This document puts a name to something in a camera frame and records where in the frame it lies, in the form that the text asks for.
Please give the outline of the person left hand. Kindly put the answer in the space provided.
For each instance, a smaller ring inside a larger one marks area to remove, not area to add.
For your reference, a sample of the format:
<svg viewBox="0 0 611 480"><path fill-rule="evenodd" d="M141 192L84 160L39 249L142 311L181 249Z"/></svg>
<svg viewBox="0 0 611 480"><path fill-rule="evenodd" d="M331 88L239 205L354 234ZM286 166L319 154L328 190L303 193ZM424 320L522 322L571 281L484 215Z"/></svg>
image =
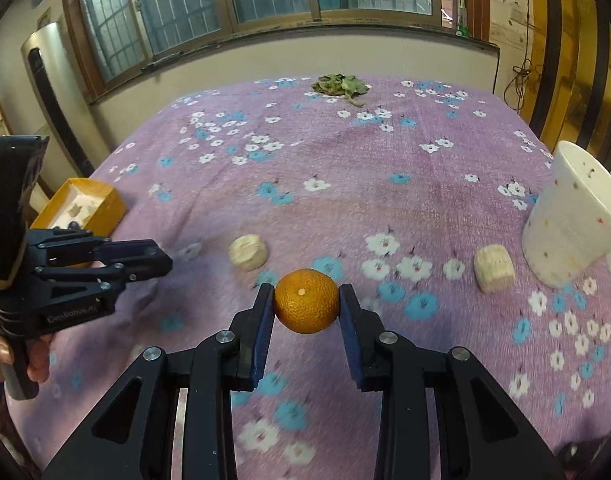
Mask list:
<svg viewBox="0 0 611 480"><path fill-rule="evenodd" d="M28 348L28 378L33 382L43 384L49 377L49 351L54 336L43 335L26 343ZM0 336L0 383L4 381L2 366L14 362L14 352L10 344Z"/></svg>

